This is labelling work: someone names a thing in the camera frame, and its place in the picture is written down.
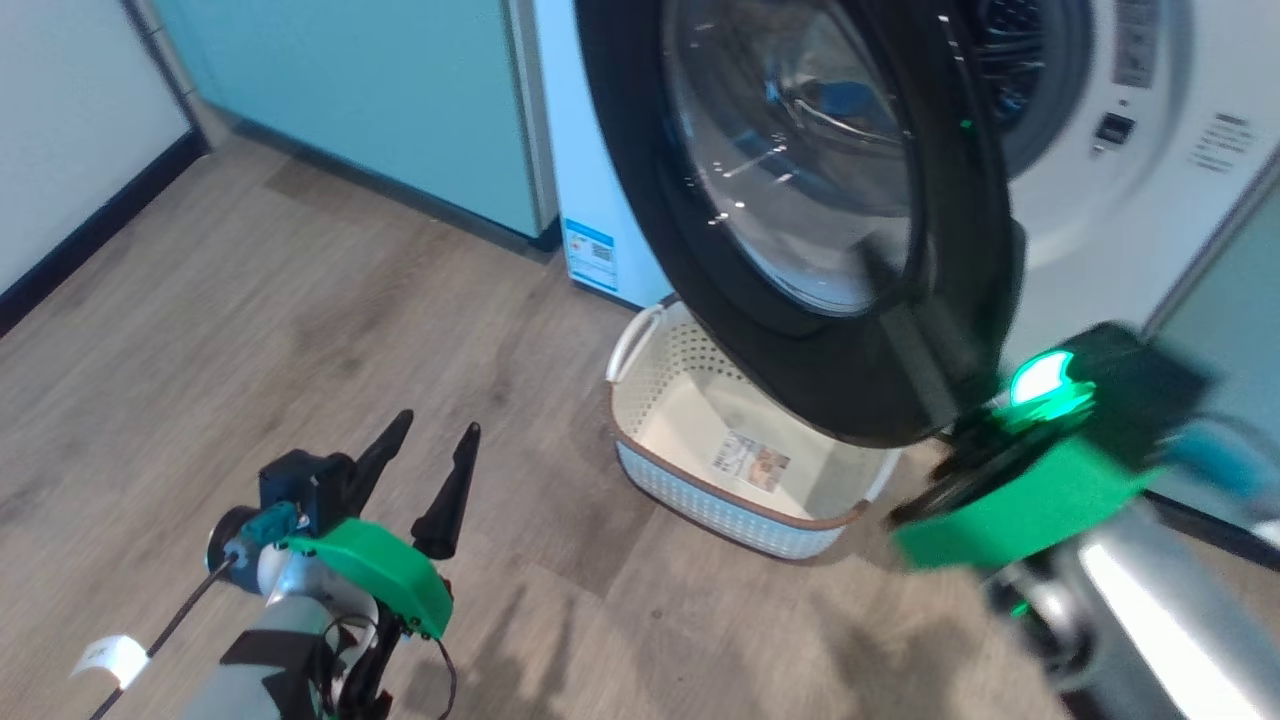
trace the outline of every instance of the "cable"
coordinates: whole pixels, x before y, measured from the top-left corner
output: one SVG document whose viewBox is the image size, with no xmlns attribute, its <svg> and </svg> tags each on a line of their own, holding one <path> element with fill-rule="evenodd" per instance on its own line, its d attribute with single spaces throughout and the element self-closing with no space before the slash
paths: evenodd
<svg viewBox="0 0 1280 720">
<path fill-rule="evenodd" d="M 444 666 L 449 669 L 449 705 L 445 706 L 444 714 L 440 715 L 440 720 L 447 720 L 449 712 L 453 712 L 453 701 L 458 697 L 458 669 L 453 666 L 449 651 L 444 650 L 444 642 L 440 638 L 435 638 L 435 644 L 440 646 L 440 657 L 444 659 Z"/>
<path fill-rule="evenodd" d="M 365 615 L 364 612 L 347 612 L 344 615 L 339 615 L 333 620 L 330 620 L 329 624 L 325 625 L 324 630 L 320 632 L 320 642 L 328 646 L 329 630 L 338 628 L 338 647 L 334 651 L 334 660 L 337 660 L 338 655 L 342 652 L 342 624 L 348 620 L 366 620 L 369 621 L 370 628 L 375 629 L 378 628 L 378 623 L 369 615 Z M 329 673 L 325 673 L 324 652 L 320 648 L 317 648 L 317 651 L 312 653 L 311 669 L 312 669 L 311 682 L 320 692 L 321 708 L 329 715 L 337 717 L 338 708 L 334 707 L 333 705 L 333 667 L 329 669 Z"/>
<path fill-rule="evenodd" d="M 187 601 L 182 603 L 182 607 L 178 609 L 178 612 L 175 612 L 173 619 L 169 620 L 169 624 L 165 625 L 164 630 L 160 630 L 160 637 L 156 638 L 156 642 L 151 643 L 151 647 L 147 648 L 147 660 L 156 656 L 156 652 L 159 652 L 160 648 L 164 647 L 164 643 L 169 641 L 169 637 L 173 635 L 173 632 L 178 629 L 178 625 L 180 625 L 182 621 L 187 619 L 187 614 L 191 612 L 191 609 L 196 606 L 200 598 L 205 594 L 205 592 L 209 591 L 209 588 L 214 584 L 215 580 L 218 580 L 218 578 L 223 577 L 223 574 L 227 573 L 227 570 L 230 570 L 230 566 L 234 565 L 237 560 L 239 560 L 239 555 L 234 552 L 228 553 L 227 557 L 223 559 L 223 564 L 219 565 L 216 570 L 206 575 L 205 579 L 201 580 L 198 585 L 196 585 L 196 589 L 192 591 L 189 596 L 187 596 Z M 90 716 L 90 720 L 102 720 L 102 717 L 106 716 L 108 711 L 111 710 L 111 706 L 114 706 L 123 696 L 124 696 L 124 688 L 115 688 L 114 691 L 111 691 L 111 694 L 108 696 L 105 701 L 102 701 L 102 705 L 97 706 L 97 710 L 93 711 L 93 715 Z"/>
</svg>

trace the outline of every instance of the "wooden floor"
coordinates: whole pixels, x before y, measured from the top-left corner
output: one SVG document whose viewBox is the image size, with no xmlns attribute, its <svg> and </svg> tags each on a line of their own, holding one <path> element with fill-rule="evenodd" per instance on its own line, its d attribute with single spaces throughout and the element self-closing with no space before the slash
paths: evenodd
<svg viewBox="0 0 1280 720">
<path fill-rule="evenodd" d="M 447 643 L 457 719 L 1053 719 L 965 573 L 900 573 L 876 519 L 812 566 L 728 544 L 620 471 L 602 373 L 630 313 L 513 252 L 236 138 L 0 341 L 0 705 L 86 717 L 84 646 L 143 643 L 221 512 L 292 447 L 417 411 L 367 516 L 397 532 L 484 425 Z M 892 488 L 924 468 L 909 456 Z M 1280 629 L 1274 575 L 1204 551 Z M 216 587 L 110 717 L 179 715 L 261 601 Z M 396 717 L 448 676 L 406 644 Z"/>
</svg>

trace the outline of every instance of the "door glass window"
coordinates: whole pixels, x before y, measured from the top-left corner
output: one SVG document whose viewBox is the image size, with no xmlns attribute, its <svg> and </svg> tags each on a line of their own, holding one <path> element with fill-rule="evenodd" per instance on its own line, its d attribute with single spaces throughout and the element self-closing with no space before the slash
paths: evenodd
<svg viewBox="0 0 1280 720">
<path fill-rule="evenodd" d="M 873 299 L 854 247 L 899 272 L 916 214 L 892 90 L 829 0 L 667 0 L 664 70 L 686 183 L 774 286 L 851 315 Z"/>
</svg>

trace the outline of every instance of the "cabinet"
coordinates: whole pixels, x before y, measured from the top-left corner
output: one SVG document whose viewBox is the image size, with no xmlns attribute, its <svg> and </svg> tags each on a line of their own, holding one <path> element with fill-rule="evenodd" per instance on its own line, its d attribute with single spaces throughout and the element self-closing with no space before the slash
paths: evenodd
<svg viewBox="0 0 1280 720">
<path fill-rule="evenodd" d="M 155 5 L 210 102 L 536 237 L 556 205 L 529 1 Z"/>
</svg>

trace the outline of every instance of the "white laundry basket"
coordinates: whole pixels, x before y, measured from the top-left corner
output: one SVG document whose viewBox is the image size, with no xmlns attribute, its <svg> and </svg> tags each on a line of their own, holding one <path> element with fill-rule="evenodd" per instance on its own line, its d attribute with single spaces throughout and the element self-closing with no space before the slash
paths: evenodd
<svg viewBox="0 0 1280 720">
<path fill-rule="evenodd" d="M 668 300 L 623 331 L 605 379 L 618 459 L 690 520 L 787 560 L 831 547 L 893 471 L 900 450 L 835 441 L 760 392 Z"/>
</svg>

